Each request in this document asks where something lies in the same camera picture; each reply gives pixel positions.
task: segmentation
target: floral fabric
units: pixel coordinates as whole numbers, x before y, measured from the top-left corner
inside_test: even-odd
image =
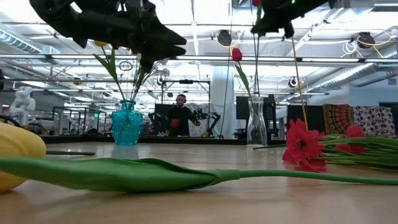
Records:
[[[350,105],[323,105],[326,134],[347,134],[353,121]]]
[[[381,106],[355,106],[354,123],[363,127],[365,135],[389,135],[395,133],[391,108]]]

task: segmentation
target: man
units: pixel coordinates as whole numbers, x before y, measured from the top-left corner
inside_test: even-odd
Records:
[[[179,94],[176,99],[177,104],[170,110],[166,116],[167,120],[171,120],[169,136],[189,136],[190,120],[195,126],[199,126],[200,122],[192,118],[192,111],[185,107],[187,97],[184,94]]]

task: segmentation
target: red tulip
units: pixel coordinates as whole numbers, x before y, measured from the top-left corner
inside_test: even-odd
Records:
[[[253,0],[252,3],[253,3],[253,6],[259,6],[260,0]]]
[[[240,62],[242,61],[243,55],[241,50],[239,50],[238,48],[234,48],[232,49],[232,60],[234,60],[235,62]]]
[[[363,133],[363,128],[358,125],[355,125],[355,124],[348,127],[347,136],[350,138],[365,137],[365,135]],[[346,152],[352,152],[352,153],[356,153],[356,154],[365,153],[364,146],[339,144],[336,146],[336,148],[346,151]]]

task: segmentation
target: vase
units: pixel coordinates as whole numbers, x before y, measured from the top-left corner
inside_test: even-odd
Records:
[[[135,101],[121,102],[122,110],[112,114],[112,132],[116,145],[134,146],[142,128],[142,114],[134,111]]]
[[[249,98],[250,117],[248,122],[248,147],[267,145],[267,128],[263,115],[264,99]]]

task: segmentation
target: wooden table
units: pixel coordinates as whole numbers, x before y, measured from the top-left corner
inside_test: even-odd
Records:
[[[49,149],[94,151],[97,157],[156,157],[194,169],[291,169],[281,161],[283,149],[140,144],[137,151],[115,151],[114,144],[104,142],[52,144]],[[398,176],[352,167],[329,168],[336,174]],[[161,194],[87,192],[28,181],[0,195],[0,220],[4,224],[395,224],[397,193],[397,187],[285,177],[243,179]]]

